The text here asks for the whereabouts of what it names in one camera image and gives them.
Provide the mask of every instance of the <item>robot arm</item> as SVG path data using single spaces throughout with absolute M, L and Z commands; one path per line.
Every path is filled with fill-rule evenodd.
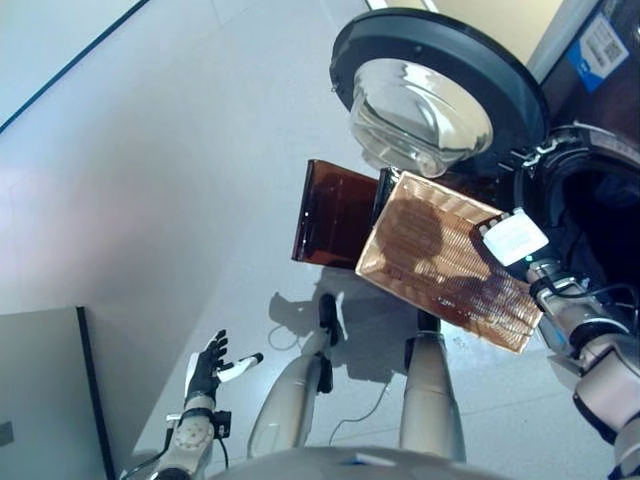
M 484 243 L 509 272 L 526 280 L 544 312 L 540 328 L 547 344 L 578 372 L 573 400 L 582 416 L 614 445 L 611 479 L 640 476 L 640 340 L 637 291 L 628 285 L 587 290 L 563 269 L 548 240 L 522 209 L 481 227 Z M 615 318 L 598 300 L 605 291 L 627 288 L 634 324 Z
M 242 375 L 260 363 L 263 356 L 257 353 L 224 364 L 222 357 L 227 353 L 226 344 L 226 331 L 221 330 L 205 350 L 191 355 L 184 409 L 180 415 L 170 416 L 177 425 L 150 480 L 202 478 L 213 440 L 228 436 L 231 413 L 215 411 L 218 386 Z

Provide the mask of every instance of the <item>gray wall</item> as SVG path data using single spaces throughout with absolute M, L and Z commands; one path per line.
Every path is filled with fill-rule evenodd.
M 0 478 L 104 480 L 74 308 L 0 315 Z

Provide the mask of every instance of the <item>floor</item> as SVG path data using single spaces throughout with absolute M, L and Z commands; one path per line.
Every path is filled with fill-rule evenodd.
M 155 452 L 184 369 L 220 328 L 265 361 L 225 385 L 234 463 L 261 401 L 338 295 L 347 340 L 309 443 L 397 444 L 414 311 L 289 260 L 306 160 L 360 160 L 328 64 L 359 0 L 153 0 L 0 136 L 0 313 L 87 306 L 118 469 Z M 602 478 L 611 448 L 532 339 L 521 356 L 445 328 L 469 463 Z M 208 470 L 222 468 L 214 452 Z

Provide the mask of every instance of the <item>woven tray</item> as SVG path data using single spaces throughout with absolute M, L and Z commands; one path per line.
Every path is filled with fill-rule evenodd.
M 482 243 L 477 225 L 502 212 L 403 173 L 356 273 L 443 320 L 521 353 L 541 312 L 528 286 Z

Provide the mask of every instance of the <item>blue label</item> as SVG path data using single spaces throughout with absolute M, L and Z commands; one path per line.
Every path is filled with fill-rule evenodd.
M 567 51 L 567 58 L 589 93 L 598 88 L 629 56 L 620 37 L 598 14 Z

